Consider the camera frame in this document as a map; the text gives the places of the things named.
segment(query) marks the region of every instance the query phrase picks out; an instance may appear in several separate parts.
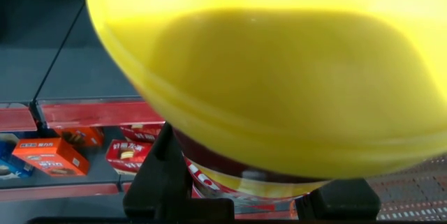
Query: gray shelf back panel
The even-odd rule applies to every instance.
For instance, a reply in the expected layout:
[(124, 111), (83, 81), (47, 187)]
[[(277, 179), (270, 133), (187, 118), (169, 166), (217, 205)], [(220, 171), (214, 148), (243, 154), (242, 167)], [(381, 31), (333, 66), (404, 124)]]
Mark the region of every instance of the gray shelf back panel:
[(79, 152), (90, 162), (87, 176), (79, 177), (51, 177), (50, 175), (34, 170), (33, 175), (23, 179), (8, 179), (0, 181), (0, 190), (7, 188), (24, 188), (39, 186), (63, 186), (73, 184), (118, 184), (119, 175), (105, 159), (105, 153), (112, 139), (120, 134), (116, 127), (105, 127), (105, 142), (102, 147), (85, 147)]
[(0, 0), (0, 103), (29, 103), (83, 0)]
[(84, 7), (38, 100), (139, 98), (99, 41)]
[(26, 223), (37, 217), (125, 218), (124, 194), (0, 202), (2, 224)]

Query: snack box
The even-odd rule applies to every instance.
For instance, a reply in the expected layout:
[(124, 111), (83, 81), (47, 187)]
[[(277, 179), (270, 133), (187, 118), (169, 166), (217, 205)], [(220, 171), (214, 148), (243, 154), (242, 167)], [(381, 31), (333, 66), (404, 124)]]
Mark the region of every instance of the snack box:
[(154, 142), (162, 127), (163, 124), (120, 126), (126, 140), (137, 142)]
[(54, 131), (75, 147), (102, 146), (104, 133), (97, 127), (58, 128)]
[(15, 179), (30, 177), (33, 169), (30, 164), (13, 156), (15, 144), (0, 141), (0, 179)]
[(151, 143), (113, 140), (105, 159), (118, 174), (135, 175), (151, 148)]
[(51, 176), (87, 175), (89, 162), (61, 137), (20, 140), (13, 155)]

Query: shelf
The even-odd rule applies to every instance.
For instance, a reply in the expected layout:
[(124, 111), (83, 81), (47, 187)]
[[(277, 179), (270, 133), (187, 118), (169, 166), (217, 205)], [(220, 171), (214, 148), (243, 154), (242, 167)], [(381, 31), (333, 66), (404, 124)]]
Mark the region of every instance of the shelf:
[(119, 183), (121, 184), (121, 188), (125, 193), (127, 193), (129, 188), (131, 187), (134, 178), (134, 175), (121, 175), (121, 177), (119, 178)]
[(34, 99), (83, 0), (0, 0), (0, 131), (35, 130)]
[(0, 181), (0, 201), (118, 193), (119, 175), (105, 160), (105, 153), (112, 139), (119, 136), (121, 132), (116, 127), (107, 127), (104, 131), (106, 138), (102, 147), (79, 150), (90, 162), (87, 176), (51, 177), (40, 170), (34, 170), (29, 178)]
[(0, 202), (1, 224), (27, 223), (32, 218), (102, 217), (124, 218), (124, 194), (70, 197), (47, 200)]
[(108, 56), (85, 6), (36, 99), (51, 128), (164, 121)]

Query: red snack box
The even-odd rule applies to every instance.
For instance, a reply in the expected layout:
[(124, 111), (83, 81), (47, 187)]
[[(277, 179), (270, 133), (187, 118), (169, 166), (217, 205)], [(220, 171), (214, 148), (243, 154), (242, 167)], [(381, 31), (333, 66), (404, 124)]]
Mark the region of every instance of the red snack box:
[(151, 143), (113, 140), (105, 159), (118, 174), (135, 175), (152, 148)]
[(120, 126), (124, 137), (128, 141), (153, 142), (159, 136), (163, 124), (134, 124), (131, 126)]
[(60, 128), (54, 131), (76, 147), (102, 146), (104, 143), (103, 131), (97, 127)]
[(13, 155), (51, 176), (87, 175), (89, 162), (60, 137), (20, 140)]

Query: orange snack box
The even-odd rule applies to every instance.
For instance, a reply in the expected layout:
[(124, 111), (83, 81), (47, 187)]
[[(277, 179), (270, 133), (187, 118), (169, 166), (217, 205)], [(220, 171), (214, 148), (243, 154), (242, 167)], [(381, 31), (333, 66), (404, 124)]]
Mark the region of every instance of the orange snack box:
[(75, 147), (102, 146), (104, 134), (97, 127), (58, 128), (54, 131)]
[(13, 155), (51, 176), (87, 175), (89, 162), (61, 137), (20, 140)]

